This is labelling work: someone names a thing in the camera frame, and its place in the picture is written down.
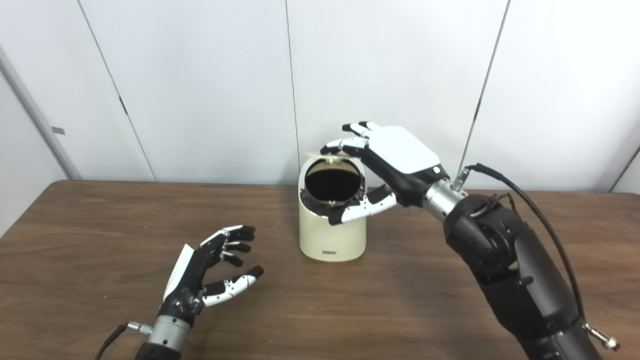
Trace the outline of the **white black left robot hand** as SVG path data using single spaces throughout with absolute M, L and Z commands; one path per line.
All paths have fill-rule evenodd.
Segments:
M 206 273 L 221 262 L 242 267 L 243 261 L 235 252 L 249 253 L 255 232 L 250 225 L 234 225 L 215 231 L 196 248 L 185 244 L 167 281 L 157 315 L 194 326 L 195 317 L 204 308 L 229 301 L 249 289 L 265 273 L 262 266 L 256 265 L 229 279 L 208 284 L 204 280 Z

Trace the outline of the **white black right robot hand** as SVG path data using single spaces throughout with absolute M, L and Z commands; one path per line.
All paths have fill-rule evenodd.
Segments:
M 332 226 L 379 214 L 397 204 L 420 208 L 430 187 L 450 178 L 438 155 L 402 126 L 361 121 L 342 129 L 354 137 L 330 141 L 320 153 L 358 158 L 384 184 L 330 212 L 327 221 Z

